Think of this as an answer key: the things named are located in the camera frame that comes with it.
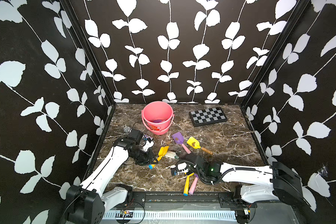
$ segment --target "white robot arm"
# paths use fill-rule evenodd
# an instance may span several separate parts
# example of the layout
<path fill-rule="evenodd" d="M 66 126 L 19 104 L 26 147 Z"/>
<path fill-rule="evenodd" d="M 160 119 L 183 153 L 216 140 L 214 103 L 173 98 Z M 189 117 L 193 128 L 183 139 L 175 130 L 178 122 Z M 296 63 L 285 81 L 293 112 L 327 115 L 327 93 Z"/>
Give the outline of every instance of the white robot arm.
<path fill-rule="evenodd" d="M 139 165 L 158 163 L 149 149 L 153 141 L 147 139 L 140 146 L 142 137 L 142 132 L 132 129 L 128 136 L 118 138 L 107 157 L 81 186 L 73 185 L 69 188 L 67 209 L 64 212 L 66 220 L 73 223 L 99 223 L 97 220 L 101 221 L 105 211 L 127 202 L 128 191 L 123 187 L 115 187 L 107 193 L 103 191 L 128 157 L 135 159 Z M 225 162 L 206 162 L 199 155 L 190 153 L 177 162 L 175 169 L 177 173 L 197 173 L 204 184 L 214 185 L 221 181 L 252 184 L 239 186 L 235 191 L 234 199 L 243 203 L 280 200 L 296 205 L 304 202 L 300 177 L 278 162 L 274 162 L 273 166 L 238 166 Z"/>

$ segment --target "bucket handle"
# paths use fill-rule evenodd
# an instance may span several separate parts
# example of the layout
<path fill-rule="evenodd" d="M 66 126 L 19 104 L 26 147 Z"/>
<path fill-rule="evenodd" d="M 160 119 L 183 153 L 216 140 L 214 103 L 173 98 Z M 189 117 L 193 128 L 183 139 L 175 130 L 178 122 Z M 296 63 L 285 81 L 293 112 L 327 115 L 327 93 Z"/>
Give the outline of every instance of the bucket handle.
<path fill-rule="evenodd" d="M 151 132 L 152 132 L 152 131 L 155 131 L 155 130 L 150 129 L 150 128 L 145 124 L 145 122 L 144 122 L 144 120 L 143 120 L 143 110 L 142 110 L 142 112 L 141 112 L 141 115 L 142 115 L 142 122 L 143 122 L 144 126 L 145 126 L 148 130 L 150 130 Z M 163 130 L 159 130 L 159 132 L 163 132 L 163 131 L 165 131 L 165 130 L 168 130 L 168 128 L 169 128 L 169 127 L 172 125 L 172 123 L 173 123 L 174 116 L 175 116 L 175 115 L 173 114 L 172 120 L 170 121 L 170 124 L 168 125 L 168 127 L 164 128 Z"/>

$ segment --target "toy shovel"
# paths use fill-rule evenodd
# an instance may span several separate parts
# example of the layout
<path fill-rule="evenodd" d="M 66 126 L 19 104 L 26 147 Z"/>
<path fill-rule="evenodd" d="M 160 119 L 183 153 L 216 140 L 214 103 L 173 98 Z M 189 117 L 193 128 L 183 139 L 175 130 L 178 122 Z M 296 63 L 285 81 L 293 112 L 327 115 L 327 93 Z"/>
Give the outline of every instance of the toy shovel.
<path fill-rule="evenodd" d="M 206 148 L 204 147 L 201 147 L 198 140 L 196 140 L 195 138 L 193 137 L 190 137 L 187 141 L 188 145 L 190 145 L 191 147 L 193 148 L 200 148 L 201 150 L 203 150 L 204 152 L 206 153 L 209 153 L 210 155 L 213 155 L 213 152 L 211 150 L 207 150 Z"/>
<path fill-rule="evenodd" d="M 169 146 L 165 146 L 165 147 L 161 147 L 161 149 L 158 152 L 158 158 L 157 160 L 161 160 L 163 156 L 165 156 L 165 154 L 168 151 Z M 155 167 L 155 164 L 151 164 L 148 166 L 150 169 L 153 169 L 153 167 Z"/>
<path fill-rule="evenodd" d="M 172 135 L 172 138 L 175 143 L 181 145 L 188 154 L 191 153 L 191 151 L 184 145 L 184 137 L 181 132 L 174 133 Z"/>

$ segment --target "black wallpaper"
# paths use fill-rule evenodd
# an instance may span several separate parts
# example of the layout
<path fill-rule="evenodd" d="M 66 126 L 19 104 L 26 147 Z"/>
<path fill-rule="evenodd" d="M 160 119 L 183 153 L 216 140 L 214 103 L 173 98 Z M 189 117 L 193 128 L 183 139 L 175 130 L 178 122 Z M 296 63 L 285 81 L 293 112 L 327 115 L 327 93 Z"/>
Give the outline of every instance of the black wallpaper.
<path fill-rule="evenodd" d="M 295 0 L 80 0 L 71 3 L 115 101 L 130 103 L 158 100 L 239 103 L 260 69 L 255 66 L 258 54 L 253 48 L 259 51 L 262 60 L 258 65 L 262 65 L 296 5 Z M 126 26 L 127 19 L 133 19 L 131 32 Z M 198 30 L 195 20 L 201 21 Z M 237 21 L 240 29 L 234 35 Z M 235 24 L 226 35 L 232 22 Z M 170 33 L 167 33 L 168 23 L 176 23 L 169 27 Z M 234 43 L 230 48 L 231 38 Z M 199 66 L 204 68 L 208 62 L 210 67 L 197 69 L 195 73 L 194 65 L 186 67 L 183 62 L 197 62 L 193 47 L 200 44 L 205 46 L 196 49 L 203 56 L 199 58 Z M 136 54 L 125 46 L 136 47 Z M 133 67 L 130 59 L 136 59 L 136 55 L 142 55 L 142 65 L 135 61 Z M 109 69 L 111 63 L 109 67 L 105 64 L 112 59 L 117 63 L 114 71 Z M 221 77 L 221 67 L 226 61 L 229 63 L 224 65 L 224 77 Z M 121 76 L 112 78 L 112 72 Z"/>
<path fill-rule="evenodd" d="M 58 223 L 108 116 L 69 31 L 59 2 L 0 1 L 0 223 Z"/>
<path fill-rule="evenodd" d="M 307 222 L 336 223 L 336 1 L 311 2 L 245 109 L 269 162 L 302 177 Z"/>

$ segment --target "brown marble surface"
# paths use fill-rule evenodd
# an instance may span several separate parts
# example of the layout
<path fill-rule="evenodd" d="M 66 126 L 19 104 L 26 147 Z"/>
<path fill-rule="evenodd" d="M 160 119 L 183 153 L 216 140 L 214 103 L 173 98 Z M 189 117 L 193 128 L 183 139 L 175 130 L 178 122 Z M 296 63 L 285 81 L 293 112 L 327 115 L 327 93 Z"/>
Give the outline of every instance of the brown marble surface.
<path fill-rule="evenodd" d="M 192 152 L 202 155 L 207 161 L 220 160 L 243 166 L 264 165 L 238 105 L 172 105 L 175 113 L 174 122 L 169 131 L 160 136 L 154 135 L 142 124 L 141 110 L 144 106 L 144 104 L 117 104 L 95 168 L 108 155 L 112 142 L 124 134 L 123 128 L 125 126 L 132 127 L 135 122 L 138 123 L 135 124 L 134 128 L 153 137 L 154 145 L 152 149 L 155 155 L 158 154 L 162 146 L 166 146 L 166 141 L 172 140 L 171 135 L 179 131 L 184 136 L 185 141 L 193 136 L 200 141 L 201 146 L 214 152 L 214 155 L 209 155 L 201 149 L 193 149 L 185 144 Z M 222 108 L 228 121 L 194 128 L 188 112 L 215 106 Z M 174 141 L 170 143 L 168 150 L 176 152 L 179 156 L 186 154 L 182 146 L 175 144 Z M 186 176 L 172 176 L 169 169 L 169 166 L 177 161 L 177 159 L 163 157 L 153 169 L 134 163 L 131 165 L 122 164 L 106 190 L 112 190 L 117 184 L 123 183 L 132 186 L 135 191 L 183 191 Z M 192 184 L 193 179 L 190 178 L 189 185 Z M 223 182 L 212 186 L 198 181 L 196 191 L 233 191 L 237 184 L 236 182 Z"/>

